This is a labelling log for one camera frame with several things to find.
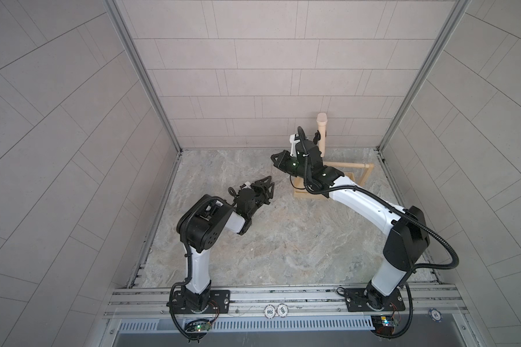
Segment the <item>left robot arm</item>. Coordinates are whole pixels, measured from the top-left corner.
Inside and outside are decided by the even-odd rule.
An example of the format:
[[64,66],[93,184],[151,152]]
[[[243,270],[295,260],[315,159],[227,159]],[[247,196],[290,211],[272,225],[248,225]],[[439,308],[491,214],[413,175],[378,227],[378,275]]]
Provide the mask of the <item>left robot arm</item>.
[[233,203],[225,199],[204,195],[177,224],[177,233],[185,247],[187,273],[182,287],[185,304],[194,312],[202,312],[208,306],[211,291],[209,275],[210,249],[225,229],[243,235],[253,221],[253,216],[274,197],[275,183],[267,176],[253,183],[246,182],[238,191],[229,188]]

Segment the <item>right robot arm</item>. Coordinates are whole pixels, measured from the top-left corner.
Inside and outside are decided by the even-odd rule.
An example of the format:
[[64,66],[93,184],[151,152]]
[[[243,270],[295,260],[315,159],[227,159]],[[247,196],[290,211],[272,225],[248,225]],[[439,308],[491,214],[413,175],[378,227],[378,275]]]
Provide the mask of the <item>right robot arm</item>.
[[323,195],[340,202],[372,222],[386,236],[384,261],[355,300],[374,311],[386,309],[397,297],[397,287],[410,276],[415,263],[430,244],[421,210],[405,210],[370,193],[339,169],[323,163],[321,152],[310,140],[295,139],[295,150],[273,154],[274,166],[303,179],[311,195]]

